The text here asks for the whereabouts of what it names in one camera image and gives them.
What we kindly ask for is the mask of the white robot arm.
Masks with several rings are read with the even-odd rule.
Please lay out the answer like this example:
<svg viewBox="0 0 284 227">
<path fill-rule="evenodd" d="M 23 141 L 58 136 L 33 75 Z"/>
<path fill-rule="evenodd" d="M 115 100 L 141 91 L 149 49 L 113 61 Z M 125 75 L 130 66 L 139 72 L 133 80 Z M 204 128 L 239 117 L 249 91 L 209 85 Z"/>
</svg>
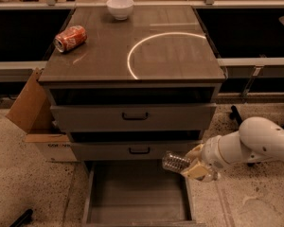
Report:
<svg viewBox="0 0 284 227">
<path fill-rule="evenodd" d="M 209 138 L 186 154 L 191 160 L 181 175 L 200 182 L 216 181 L 235 164 L 284 162 L 284 130 L 263 117 L 249 117 L 239 129 Z"/>
</svg>

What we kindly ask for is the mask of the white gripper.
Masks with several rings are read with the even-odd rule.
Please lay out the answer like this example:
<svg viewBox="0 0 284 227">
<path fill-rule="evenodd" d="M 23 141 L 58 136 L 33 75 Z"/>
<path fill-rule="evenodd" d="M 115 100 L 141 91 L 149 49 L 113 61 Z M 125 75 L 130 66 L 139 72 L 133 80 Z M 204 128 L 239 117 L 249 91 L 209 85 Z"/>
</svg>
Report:
<svg viewBox="0 0 284 227">
<path fill-rule="evenodd" d="M 221 138 L 220 135 L 209 138 L 204 144 L 199 144 L 190 150 L 186 157 L 191 161 L 195 160 L 181 171 L 181 175 L 200 182 L 211 182 L 216 179 L 216 172 L 212 168 L 215 170 L 227 169 L 229 164 L 223 159 L 219 150 Z"/>
</svg>

